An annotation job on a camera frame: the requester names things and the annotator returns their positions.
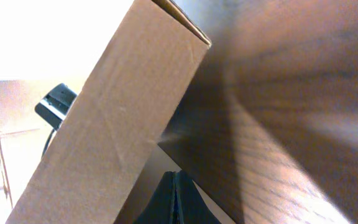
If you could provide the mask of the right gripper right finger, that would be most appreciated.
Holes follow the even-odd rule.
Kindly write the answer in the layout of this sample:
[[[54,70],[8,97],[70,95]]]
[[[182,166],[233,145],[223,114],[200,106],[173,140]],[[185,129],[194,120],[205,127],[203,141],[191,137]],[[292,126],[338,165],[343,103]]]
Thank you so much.
[[[192,178],[183,170],[175,175],[176,212],[179,224],[220,224],[207,207]]]

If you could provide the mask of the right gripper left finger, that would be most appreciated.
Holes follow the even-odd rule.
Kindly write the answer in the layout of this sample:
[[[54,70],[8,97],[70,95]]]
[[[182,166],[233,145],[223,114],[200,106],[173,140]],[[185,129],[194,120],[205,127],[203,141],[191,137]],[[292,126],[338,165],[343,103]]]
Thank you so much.
[[[174,224],[176,191],[175,172],[165,172],[143,212],[134,224]]]

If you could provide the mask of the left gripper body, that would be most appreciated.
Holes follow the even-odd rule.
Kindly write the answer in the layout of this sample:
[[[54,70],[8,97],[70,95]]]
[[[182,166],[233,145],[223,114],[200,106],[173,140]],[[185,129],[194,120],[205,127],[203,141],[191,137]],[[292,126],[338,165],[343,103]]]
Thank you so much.
[[[53,129],[59,129],[77,94],[64,83],[49,91],[35,106],[35,112]]]

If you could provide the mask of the cardboard box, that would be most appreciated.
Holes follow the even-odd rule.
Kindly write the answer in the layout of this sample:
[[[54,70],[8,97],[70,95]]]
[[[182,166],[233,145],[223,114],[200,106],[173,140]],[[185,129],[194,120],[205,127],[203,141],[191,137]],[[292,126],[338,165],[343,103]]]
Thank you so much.
[[[173,1],[134,1],[44,155],[35,105],[55,86],[0,81],[0,150],[26,185],[8,223],[113,223],[211,41]]]

